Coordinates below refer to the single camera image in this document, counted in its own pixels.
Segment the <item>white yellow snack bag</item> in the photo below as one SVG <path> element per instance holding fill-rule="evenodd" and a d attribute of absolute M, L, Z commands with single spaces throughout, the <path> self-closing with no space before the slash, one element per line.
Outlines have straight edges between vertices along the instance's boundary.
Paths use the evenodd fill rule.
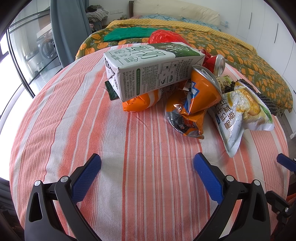
<path fill-rule="evenodd" d="M 209 109 L 229 157 L 239 149 L 243 133 L 271 131 L 273 117 L 265 103 L 246 85 L 237 82 L 234 90 L 222 94 L 221 101 Z"/>

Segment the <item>orange snack wrapper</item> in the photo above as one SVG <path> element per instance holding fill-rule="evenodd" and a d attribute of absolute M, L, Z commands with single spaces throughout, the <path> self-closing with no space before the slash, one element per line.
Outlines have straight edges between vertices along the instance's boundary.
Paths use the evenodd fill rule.
<path fill-rule="evenodd" d="M 190 80 L 176 83 L 171 88 L 172 93 L 166 99 L 165 116 L 168 123 L 184 136 L 204 139 L 203 123 L 207 110 L 186 115 L 185 100 L 189 93 Z"/>

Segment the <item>crushed orange soda can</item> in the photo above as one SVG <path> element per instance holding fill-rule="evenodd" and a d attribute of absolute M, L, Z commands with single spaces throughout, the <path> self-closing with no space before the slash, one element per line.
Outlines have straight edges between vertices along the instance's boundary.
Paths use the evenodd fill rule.
<path fill-rule="evenodd" d="M 191 85 L 181 114 L 190 115 L 208 109 L 221 99 L 221 88 L 213 73 L 203 66 L 193 65 Z"/>

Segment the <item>crushed red soda can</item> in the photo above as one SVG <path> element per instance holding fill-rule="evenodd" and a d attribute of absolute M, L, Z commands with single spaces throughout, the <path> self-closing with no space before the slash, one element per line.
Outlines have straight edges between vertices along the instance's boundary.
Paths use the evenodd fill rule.
<path fill-rule="evenodd" d="M 203 67 L 209 69 L 215 77 L 220 77 L 225 69 L 225 58 L 221 54 L 207 57 L 204 60 Z"/>

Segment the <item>orange white snack packet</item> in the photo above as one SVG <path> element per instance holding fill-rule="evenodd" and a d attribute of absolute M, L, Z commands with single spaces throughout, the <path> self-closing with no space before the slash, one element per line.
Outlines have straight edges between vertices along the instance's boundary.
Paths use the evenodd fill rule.
<path fill-rule="evenodd" d="M 162 97 L 161 89 L 153 90 L 139 95 L 131 100 L 122 103 L 123 111 L 138 112 L 154 106 Z"/>

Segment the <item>white green milk carton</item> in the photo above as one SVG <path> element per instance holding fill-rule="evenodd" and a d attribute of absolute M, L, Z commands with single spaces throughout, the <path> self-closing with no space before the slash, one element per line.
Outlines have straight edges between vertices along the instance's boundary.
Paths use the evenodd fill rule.
<path fill-rule="evenodd" d="M 157 90 L 191 76 L 205 55 L 182 42 L 135 44 L 104 53 L 106 75 L 121 101 Z"/>

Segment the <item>red plastic bag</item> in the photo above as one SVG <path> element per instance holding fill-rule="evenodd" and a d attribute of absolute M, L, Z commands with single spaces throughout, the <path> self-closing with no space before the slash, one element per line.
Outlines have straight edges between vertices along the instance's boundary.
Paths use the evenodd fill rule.
<path fill-rule="evenodd" d="M 152 46 L 151 53 L 145 53 L 142 59 L 160 58 L 173 59 L 191 56 L 212 57 L 206 50 L 197 50 L 195 47 L 190 47 L 189 42 L 181 35 L 168 30 L 156 30 L 152 32 L 148 40 L 148 45 Z"/>

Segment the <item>striped pink white tablecloth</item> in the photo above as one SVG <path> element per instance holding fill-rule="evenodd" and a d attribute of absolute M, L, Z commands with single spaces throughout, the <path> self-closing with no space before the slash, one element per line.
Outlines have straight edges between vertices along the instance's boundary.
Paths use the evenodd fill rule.
<path fill-rule="evenodd" d="M 278 120 L 272 131 L 246 130 L 230 158 L 210 116 L 204 139 L 177 132 L 165 101 L 138 113 L 123 111 L 105 88 L 103 50 L 56 74 L 33 99 L 16 134 L 10 189 L 21 224 L 34 182 L 69 176 L 94 153 L 102 166 L 84 200 L 83 216 L 102 240 L 193 240 L 216 208 L 193 168 L 201 152 L 238 181 L 257 179 L 265 191 L 287 196 L 288 154 Z"/>

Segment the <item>pumpkin pattern green quilt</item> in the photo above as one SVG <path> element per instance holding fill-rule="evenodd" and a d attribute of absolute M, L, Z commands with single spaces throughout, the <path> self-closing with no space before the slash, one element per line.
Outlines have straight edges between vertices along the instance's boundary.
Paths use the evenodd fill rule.
<path fill-rule="evenodd" d="M 125 37 L 122 40 L 110 41 L 104 39 L 107 34 L 117 28 L 131 29 L 132 27 L 168 29 L 183 37 L 191 47 L 205 49 L 211 55 L 221 54 L 226 63 L 252 82 L 261 93 L 277 106 L 280 113 L 285 110 L 292 111 L 293 97 L 287 83 L 274 68 L 257 54 L 252 45 L 206 26 L 158 19 L 115 20 L 105 29 L 99 30 L 86 38 L 79 47 L 75 58 L 79 59 L 106 47 L 146 43 L 147 37 Z"/>

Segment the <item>white wardrobe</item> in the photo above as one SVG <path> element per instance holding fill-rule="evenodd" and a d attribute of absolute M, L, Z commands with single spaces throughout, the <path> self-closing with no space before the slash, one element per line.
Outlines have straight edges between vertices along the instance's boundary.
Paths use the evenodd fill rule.
<path fill-rule="evenodd" d="M 255 47 L 257 54 L 284 80 L 295 84 L 295 41 L 265 1 L 241 2 L 236 37 Z"/>

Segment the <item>washing machine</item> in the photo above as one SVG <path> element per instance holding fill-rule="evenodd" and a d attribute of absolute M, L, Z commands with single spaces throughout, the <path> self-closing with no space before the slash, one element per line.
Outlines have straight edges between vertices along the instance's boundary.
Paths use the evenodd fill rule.
<path fill-rule="evenodd" d="M 42 64 L 41 68 L 46 66 L 46 70 L 60 65 L 51 29 L 37 38 L 33 51 L 27 54 L 24 59 L 32 74 L 38 71 L 39 63 Z"/>

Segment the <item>cream long pillow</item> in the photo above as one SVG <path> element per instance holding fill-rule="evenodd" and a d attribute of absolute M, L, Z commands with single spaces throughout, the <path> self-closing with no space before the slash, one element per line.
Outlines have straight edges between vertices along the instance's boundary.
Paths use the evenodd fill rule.
<path fill-rule="evenodd" d="M 133 13 L 135 15 L 159 14 L 220 25 L 220 15 L 217 11 L 184 1 L 134 1 Z"/>

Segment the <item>blue patterned pillow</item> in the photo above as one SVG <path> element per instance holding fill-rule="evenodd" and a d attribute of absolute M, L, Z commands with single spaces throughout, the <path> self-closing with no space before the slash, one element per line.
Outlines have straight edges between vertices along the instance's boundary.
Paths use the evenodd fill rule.
<path fill-rule="evenodd" d="M 215 25 L 205 23 L 203 21 L 187 19 L 184 17 L 177 19 L 177 18 L 173 18 L 171 16 L 165 16 L 165 15 L 160 15 L 160 14 L 150 14 L 150 15 L 140 16 L 139 19 L 157 19 L 157 20 L 166 20 L 166 21 L 179 21 L 179 22 L 184 22 L 184 23 L 191 23 L 191 24 L 197 24 L 197 25 L 201 25 L 201 26 L 205 26 L 205 27 L 210 27 L 216 31 L 220 31 L 218 29 L 218 27 L 216 27 Z"/>

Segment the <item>folded green cloth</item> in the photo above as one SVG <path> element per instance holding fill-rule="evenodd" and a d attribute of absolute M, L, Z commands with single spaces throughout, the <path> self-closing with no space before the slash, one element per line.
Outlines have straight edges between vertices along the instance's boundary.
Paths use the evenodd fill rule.
<path fill-rule="evenodd" d="M 120 41 L 132 38 L 148 38 L 157 28 L 131 27 L 116 28 L 108 33 L 104 38 L 104 42 Z"/>

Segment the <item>pile of clothes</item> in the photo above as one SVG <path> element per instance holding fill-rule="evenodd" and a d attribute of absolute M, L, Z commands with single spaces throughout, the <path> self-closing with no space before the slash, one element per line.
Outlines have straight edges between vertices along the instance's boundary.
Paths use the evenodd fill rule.
<path fill-rule="evenodd" d="M 101 22 L 107 20 L 108 11 L 106 11 L 101 5 L 89 6 L 86 9 L 86 17 L 91 24 Z"/>

